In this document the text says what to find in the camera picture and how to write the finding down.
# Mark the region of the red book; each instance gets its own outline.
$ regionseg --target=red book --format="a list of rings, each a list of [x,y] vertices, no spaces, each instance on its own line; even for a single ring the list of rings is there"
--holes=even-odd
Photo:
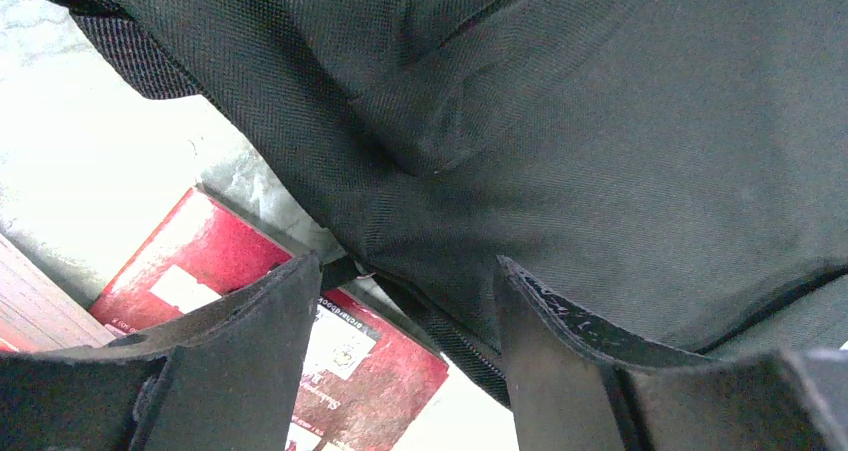
[[[174,319],[292,253],[189,190],[91,309],[115,334]],[[286,451],[389,451],[447,378],[444,361],[342,290],[319,301]]]

